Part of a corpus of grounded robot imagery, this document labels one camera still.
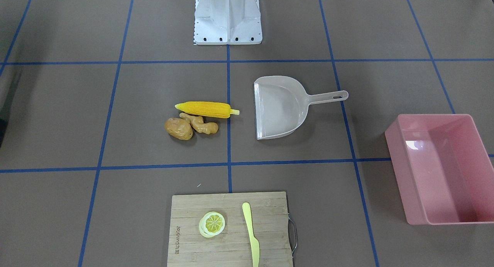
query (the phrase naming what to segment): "pink plastic bin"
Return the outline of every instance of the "pink plastic bin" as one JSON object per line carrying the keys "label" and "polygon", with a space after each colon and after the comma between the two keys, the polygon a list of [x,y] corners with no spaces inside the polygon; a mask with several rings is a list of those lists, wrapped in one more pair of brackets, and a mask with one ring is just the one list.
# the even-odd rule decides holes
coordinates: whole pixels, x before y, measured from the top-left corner
{"label": "pink plastic bin", "polygon": [[470,115],[399,115],[385,135],[410,225],[494,223],[494,169]]}

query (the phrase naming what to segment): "dustpan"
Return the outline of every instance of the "dustpan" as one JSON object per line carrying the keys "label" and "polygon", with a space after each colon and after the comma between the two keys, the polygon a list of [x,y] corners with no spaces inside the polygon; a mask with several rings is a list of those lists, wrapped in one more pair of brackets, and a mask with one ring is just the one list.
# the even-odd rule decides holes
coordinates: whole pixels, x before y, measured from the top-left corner
{"label": "dustpan", "polygon": [[276,139],[293,133],[307,117],[310,105],[344,101],[347,91],[308,95],[288,76],[265,76],[254,82],[257,139]]}

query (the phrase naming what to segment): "lemon slice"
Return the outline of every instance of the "lemon slice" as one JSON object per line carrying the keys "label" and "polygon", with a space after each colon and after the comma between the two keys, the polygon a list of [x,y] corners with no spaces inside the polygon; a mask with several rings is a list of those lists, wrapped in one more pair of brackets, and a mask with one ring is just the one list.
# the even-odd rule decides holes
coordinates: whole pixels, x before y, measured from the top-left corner
{"label": "lemon slice", "polygon": [[218,212],[206,213],[199,222],[199,232],[203,237],[211,238],[220,234],[225,228],[225,218]]}

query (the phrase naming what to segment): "corn cob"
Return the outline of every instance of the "corn cob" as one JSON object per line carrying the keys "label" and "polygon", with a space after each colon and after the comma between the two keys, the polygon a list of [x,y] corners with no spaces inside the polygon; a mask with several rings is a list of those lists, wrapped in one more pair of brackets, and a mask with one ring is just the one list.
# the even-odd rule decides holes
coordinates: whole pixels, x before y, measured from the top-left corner
{"label": "corn cob", "polygon": [[175,108],[187,114],[213,118],[229,118],[230,114],[240,114],[239,110],[233,110],[227,103],[220,102],[189,101],[177,104]]}

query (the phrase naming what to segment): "blue grid line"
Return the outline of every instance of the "blue grid line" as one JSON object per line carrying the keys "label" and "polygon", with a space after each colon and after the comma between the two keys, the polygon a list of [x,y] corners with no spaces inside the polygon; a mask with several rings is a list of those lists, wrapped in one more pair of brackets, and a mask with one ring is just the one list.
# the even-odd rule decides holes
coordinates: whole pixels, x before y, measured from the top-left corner
{"label": "blue grid line", "polygon": [[[391,158],[356,158],[357,162],[391,161]],[[128,166],[101,166],[99,170],[137,170],[137,169],[172,169],[176,167],[223,167],[223,166],[252,166],[252,165],[286,165],[286,164],[319,164],[319,163],[350,163],[353,159],[320,159],[320,160],[285,160],[285,161],[239,161],[217,163],[190,163],[190,164],[156,164],[156,165],[128,165]],[[33,169],[4,169],[0,174],[22,172],[71,172],[95,171],[98,167],[46,167]]]}
{"label": "blue grid line", "polygon": [[226,63],[226,60],[124,60],[122,64]]}
{"label": "blue grid line", "polygon": [[328,63],[330,59],[253,59],[231,60],[230,63]]}
{"label": "blue grid line", "polygon": [[383,161],[391,161],[391,158],[386,157],[386,158],[362,158],[362,159],[355,159],[357,162],[383,162]]}
{"label": "blue grid line", "polygon": [[142,169],[172,169],[176,167],[221,167],[228,163],[196,163],[196,164],[163,164],[163,165],[134,165],[134,166],[106,166],[101,170],[142,170]]}
{"label": "blue grid line", "polygon": [[373,62],[373,61],[431,61],[431,59],[332,59],[335,63],[353,63],[353,62]]}
{"label": "blue grid line", "polygon": [[288,164],[321,164],[321,163],[349,163],[353,159],[327,159],[327,160],[287,160],[287,161],[249,161],[232,162],[232,166],[252,166],[252,165],[288,165]]}
{"label": "blue grid line", "polygon": [[[328,25],[326,23],[326,16],[324,14],[324,8],[323,8],[323,1],[322,0],[319,0],[319,6],[321,8],[321,16],[323,17],[323,24],[324,24],[324,30],[326,32],[326,39],[328,40],[328,48],[329,48],[330,56],[331,56],[331,60],[332,60],[333,72],[335,74],[335,81],[337,83],[338,90],[341,91],[340,84],[339,84],[338,73],[337,73],[337,68],[336,68],[336,64],[335,64],[335,57],[333,56],[333,51],[332,51],[332,46],[331,46],[330,33],[328,31]],[[367,230],[369,232],[369,240],[370,240],[370,244],[372,246],[372,253],[374,254],[374,262],[376,264],[376,267],[379,267],[379,259],[377,257],[376,245],[374,243],[374,235],[372,234],[371,221],[369,219],[369,213],[368,213],[368,210],[367,210],[367,204],[365,202],[364,189],[362,187],[362,181],[360,179],[359,167],[357,166],[357,160],[356,160],[356,157],[355,157],[355,150],[353,148],[352,135],[351,135],[351,132],[350,132],[350,125],[348,123],[348,118],[347,118],[347,115],[346,115],[345,105],[344,105],[344,103],[342,101],[340,102],[340,104],[341,104],[341,111],[343,113],[343,119],[345,121],[345,127],[346,127],[347,136],[348,136],[348,143],[350,144],[350,151],[352,153],[353,167],[355,169],[355,174],[356,174],[356,177],[357,177],[357,183],[359,185],[360,199],[362,200],[362,207],[364,209],[365,222],[367,224]]]}
{"label": "blue grid line", "polygon": [[[226,102],[230,104],[230,45],[226,46]],[[233,192],[232,186],[232,138],[231,121],[227,120],[227,161],[228,161],[228,193]]]}
{"label": "blue grid line", "polygon": [[435,58],[434,61],[494,61],[494,58],[459,58],[459,59]]}
{"label": "blue grid line", "polygon": [[[432,61],[430,58],[392,58],[392,59],[273,59],[273,60],[230,60],[229,63],[365,63],[365,62],[413,62]],[[434,58],[434,61],[494,61],[494,58]],[[2,63],[5,65],[64,65],[64,64],[174,64],[174,63],[227,63],[226,60],[122,60],[118,61],[28,61]]]}
{"label": "blue grid line", "polygon": [[0,76],[3,73],[3,70],[5,69],[5,65],[7,63],[8,58],[10,57],[10,53],[12,53],[12,49],[14,48],[15,41],[17,40],[17,37],[19,36],[19,32],[21,31],[22,23],[24,23],[24,19],[26,19],[26,15],[28,14],[29,6],[32,0],[28,0],[28,3],[26,5],[26,8],[24,10],[24,13],[22,14],[21,21],[19,21],[19,25],[17,26],[17,30],[15,30],[14,37],[12,38],[12,41],[10,42],[10,46],[7,50],[7,54],[5,55],[5,59],[3,60],[2,67],[0,68]]}
{"label": "blue grid line", "polygon": [[20,172],[72,172],[95,171],[97,167],[46,167],[44,169],[8,169],[0,170],[0,174],[14,174]]}
{"label": "blue grid line", "polygon": [[92,210],[93,210],[93,206],[94,206],[94,199],[96,197],[96,190],[98,188],[101,163],[103,162],[103,153],[105,151],[106,137],[108,135],[108,128],[110,126],[110,118],[112,116],[113,101],[115,100],[115,92],[117,90],[118,76],[120,74],[120,66],[122,65],[121,64],[122,58],[124,56],[125,40],[127,39],[127,32],[129,30],[130,16],[132,14],[132,6],[133,5],[134,5],[134,0],[130,0],[129,13],[127,15],[127,22],[125,23],[125,30],[123,32],[122,46],[120,47],[120,56],[118,58],[118,65],[117,65],[117,70],[115,73],[115,80],[113,81],[112,96],[110,98],[110,105],[108,106],[108,114],[106,116],[105,130],[103,132],[103,139],[101,141],[101,150],[99,153],[98,165],[97,165],[97,169],[96,169],[96,174],[94,176],[94,184],[93,184],[93,189],[92,189],[92,193],[91,193],[90,206],[88,209],[88,218],[86,219],[86,226],[84,229],[83,242],[81,244],[81,253],[79,255],[78,267],[82,267],[82,265],[83,265],[84,252],[85,252],[85,248],[86,248],[86,243],[88,241],[88,234],[89,234],[89,230],[90,230],[91,216],[92,216]]}
{"label": "blue grid line", "polygon": [[6,65],[57,65],[57,64],[118,64],[118,61],[46,61],[46,62],[25,62],[6,63]]}
{"label": "blue grid line", "polygon": [[439,74],[439,70],[437,68],[436,62],[434,61],[434,57],[432,56],[432,52],[429,48],[429,44],[427,44],[427,40],[425,40],[424,33],[422,32],[422,28],[420,28],[420,24],[418,23],[417,16],[415,15],[415,12],[413,11],[413,7],[411,6],[411,2],[410,2],[410,0],[406,0],[406,2],[408,3],[411,14],[413,16],[413,19],[415,19],[415,24],[417,25],[417,28],[418,28],[418,31],[420,32],[422,40],[424,41],[425,49],[427,49],[427,53],[429,53],[429,57],[431,58],[432,65],[434,66],[434,70],[436,71],[436,74],[437,74],[437,78],[439,79],[439,82],[441,83],[441,87],[443,88],[443,92],[444,92],[444,95],[446,96],[446,100],[448,101],[448,104],[450,105],[451,112],[453,114],[455,114],[455,108],[453,107],[453,104],[451,103],[450,95],[448,95],[448,91],[446,90],[446,86],[443,83],[443,79],[441,78],[441,74]]}

